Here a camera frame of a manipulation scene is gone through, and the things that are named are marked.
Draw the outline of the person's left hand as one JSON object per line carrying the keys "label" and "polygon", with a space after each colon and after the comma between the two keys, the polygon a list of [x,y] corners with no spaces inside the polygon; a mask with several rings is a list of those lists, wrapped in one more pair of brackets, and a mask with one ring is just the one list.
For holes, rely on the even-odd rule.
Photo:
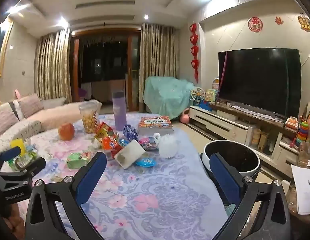
{"label": "person's left hand", "polygon": [[19,206],[17,203],[8,205],[4,208],[3,219],[17,239],[25,239],[24,220],[20,216]]}

